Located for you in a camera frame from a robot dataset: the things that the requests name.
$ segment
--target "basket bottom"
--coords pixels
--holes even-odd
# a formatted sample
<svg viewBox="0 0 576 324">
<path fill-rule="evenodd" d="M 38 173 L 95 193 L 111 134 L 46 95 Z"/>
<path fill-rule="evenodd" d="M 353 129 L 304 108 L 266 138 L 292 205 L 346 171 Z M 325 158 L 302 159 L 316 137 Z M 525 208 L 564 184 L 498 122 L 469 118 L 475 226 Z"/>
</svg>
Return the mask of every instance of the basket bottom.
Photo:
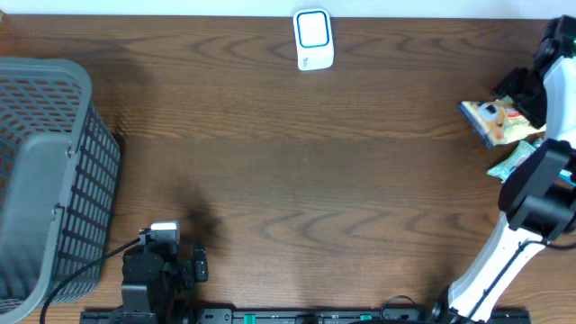
<svg viewBox="0 0 576 324">
<path fill-rule="evenodd" d="M 41 133 L 18 149 L 0 212 L 0 307 L 5 300 L 26 299 L 41 275 L 68 162 L 68 139 L 65 133 Z"/>
</svg>

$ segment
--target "gray plastic basket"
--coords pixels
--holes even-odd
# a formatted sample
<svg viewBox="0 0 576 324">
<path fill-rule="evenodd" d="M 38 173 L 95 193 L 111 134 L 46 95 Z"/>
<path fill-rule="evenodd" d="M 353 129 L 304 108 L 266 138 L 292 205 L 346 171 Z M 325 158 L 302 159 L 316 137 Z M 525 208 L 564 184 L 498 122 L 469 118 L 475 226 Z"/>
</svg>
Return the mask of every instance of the gray plastic basket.
<svg viewBox="0 0 576 324">
<path fill-rule="evenodd" d="M 0 323 L 22 320 L 104 252 L 120 150 L 91 96 L 76 63 L 0 58 Z M 85 296 L 100 270 L 54 302 Z"/>
</svg>

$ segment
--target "white wall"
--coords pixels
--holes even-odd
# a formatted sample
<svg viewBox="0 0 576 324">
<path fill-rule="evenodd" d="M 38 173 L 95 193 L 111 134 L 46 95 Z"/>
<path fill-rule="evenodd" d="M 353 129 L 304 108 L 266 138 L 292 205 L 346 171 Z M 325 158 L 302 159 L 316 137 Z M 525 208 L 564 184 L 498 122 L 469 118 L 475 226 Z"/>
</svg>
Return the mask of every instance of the white wall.
<svg viewBox="0 0 576 324">
<path fill-rule="evenodd" d="M 1 0 L 7 14 L 292 16 L 323 7 L 335 17 L 540 18 L 576 15 L 576 0 Z"/>
</svg>

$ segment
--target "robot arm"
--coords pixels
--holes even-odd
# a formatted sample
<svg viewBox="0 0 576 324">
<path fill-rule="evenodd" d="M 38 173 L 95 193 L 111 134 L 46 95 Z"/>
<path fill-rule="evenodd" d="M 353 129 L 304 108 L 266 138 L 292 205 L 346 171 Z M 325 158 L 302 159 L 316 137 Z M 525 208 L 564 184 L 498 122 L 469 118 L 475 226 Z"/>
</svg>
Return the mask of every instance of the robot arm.
<svg viewBox="0 0 576 324">
<path fill-rule="evenodd" d="M 494 90 L 497 97 L 512 99 L 535 127 L 545 122 L 548 141 L 503 185 L 496 229 L 448 290 L 447 311 L 455 316 L 488 321 L 522 267 L 561 233 L 573 230 L 576 195 L 554 182 L 561 171 L 576 171 L 571 148 L 576 147 L 575 37 L 576 19 L 551 21 L 534 70 L 515 69 Z"/>
</svg>

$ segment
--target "wood grain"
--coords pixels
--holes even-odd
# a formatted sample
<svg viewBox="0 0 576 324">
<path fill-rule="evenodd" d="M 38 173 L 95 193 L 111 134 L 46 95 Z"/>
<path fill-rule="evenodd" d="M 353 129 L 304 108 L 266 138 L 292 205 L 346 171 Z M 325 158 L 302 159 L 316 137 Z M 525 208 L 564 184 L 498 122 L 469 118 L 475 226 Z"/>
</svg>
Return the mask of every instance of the wood grain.
<svg viewBox="0 0 576 324">
<path fill-rule="evenodd" d="M 500 183 L 485 171 L 511 148 L 485 149 L 455 107 L 530 64 L 543 24 L 334 19 L 334 66 L 302 73 L 290 19 L 11 15 L 0 55 L 91 75 L 127 140 L 111 248 L 178 219 L 183 256 L 209 249 L 200 299 L 379 307 L 434 300 L 491 234 Z M 572 322 L 573 259 L 545 251 L 500 304 Z M 121 266 L 49 322 L 119 305 Z"/>
</svg>

